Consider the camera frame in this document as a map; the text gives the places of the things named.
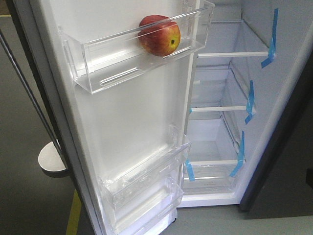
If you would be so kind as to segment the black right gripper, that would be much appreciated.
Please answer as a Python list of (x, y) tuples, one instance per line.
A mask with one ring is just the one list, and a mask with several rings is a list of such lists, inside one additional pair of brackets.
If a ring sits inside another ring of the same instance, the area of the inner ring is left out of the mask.
[(306, 184), (313, 188), (313, 169), (307, 168), (306, 170)]

